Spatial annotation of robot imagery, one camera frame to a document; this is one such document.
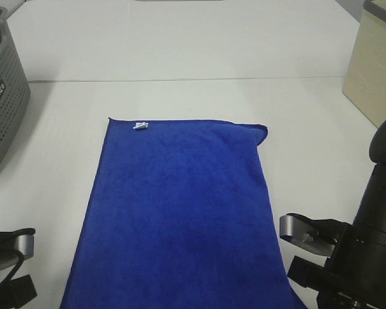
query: blue towel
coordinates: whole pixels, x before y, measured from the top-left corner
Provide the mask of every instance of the blue towel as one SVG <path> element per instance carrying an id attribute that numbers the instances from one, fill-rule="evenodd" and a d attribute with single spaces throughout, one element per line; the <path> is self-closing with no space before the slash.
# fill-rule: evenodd
<path id="1" fill-rule="evenodd" d="M 279 252 L 259 125 L 110 120 L 62 309 L 305 308 Z"/>

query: white table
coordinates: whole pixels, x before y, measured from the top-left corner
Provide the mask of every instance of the white table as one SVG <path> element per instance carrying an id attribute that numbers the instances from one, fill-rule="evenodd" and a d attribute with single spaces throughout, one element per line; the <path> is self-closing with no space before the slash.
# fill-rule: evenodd
<path id="1" fill-rule="evenodd" d="M 30 84 L 32 98 L 0 167 L 0 230 L 37 229 L 22 267 L 39 296 L 27 309 L 57 309 L 93 186 L 108 117 L 260 123 L 259 148 L 276 227 L 279 216 L 352 222 L 372 170 L 374 126 L 343 96 L 342 78 Z M 280 241 L 286 268 L 295 254 Z M 315 293 L 295 290 L 316 308 Z"/>
<path id="2" fill-rule="evenodd" d="M 358 25 L 335 0 L 33 0 L 9 19 L 28 80 L 341 77 Z"/>

